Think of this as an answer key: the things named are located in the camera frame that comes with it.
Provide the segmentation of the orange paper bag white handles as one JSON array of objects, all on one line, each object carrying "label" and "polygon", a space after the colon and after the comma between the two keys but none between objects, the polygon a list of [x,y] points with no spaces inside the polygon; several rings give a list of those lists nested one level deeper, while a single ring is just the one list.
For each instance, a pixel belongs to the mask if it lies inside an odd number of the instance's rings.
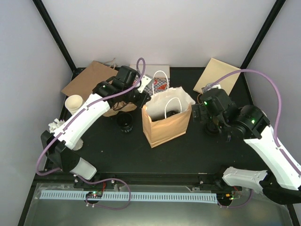
[{"label": "orange paper bag white handles", "polygon": [[182,88],[172,88],[167,83],[166,89],[155,93],[142,107],[143,132],[154,148],[186,133],[192,106],[195,100]]}]

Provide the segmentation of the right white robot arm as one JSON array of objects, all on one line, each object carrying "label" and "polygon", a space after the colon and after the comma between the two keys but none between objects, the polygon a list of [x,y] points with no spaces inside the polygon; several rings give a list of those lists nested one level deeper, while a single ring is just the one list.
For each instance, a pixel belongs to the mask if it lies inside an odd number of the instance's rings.
[{"label": "right white robot arm", "polygon": [[282,146],[265,113],[254,105],[238,107],[225,90],[218,88],[202,94],[200,101],[192,105],[194,121],[203,122],[208,134],[242,139],[268,166],[261,171],[223,167],[214,177],[215,187],[246,187],[278,204],[300,203],[301,167]]}]

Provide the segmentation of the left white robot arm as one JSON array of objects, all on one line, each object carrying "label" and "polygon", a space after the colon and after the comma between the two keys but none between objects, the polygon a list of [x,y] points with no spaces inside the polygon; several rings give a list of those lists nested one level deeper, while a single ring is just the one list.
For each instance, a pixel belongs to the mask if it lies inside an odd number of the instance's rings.
[{"label": "left white robot arm", "polygon": [[91,188],[98,187],[101,176],[96,173],[96,167],[80,157],[74,147],[89,127],[116,103],[130,102],[143,107],[151,98],[145,87],[152,82],[144,73],[128,66],[120,67],[116,76],[96,85],[86,102],[63,125],[52,133],[43,132],[42,153],[58,170],[79,175]]}]

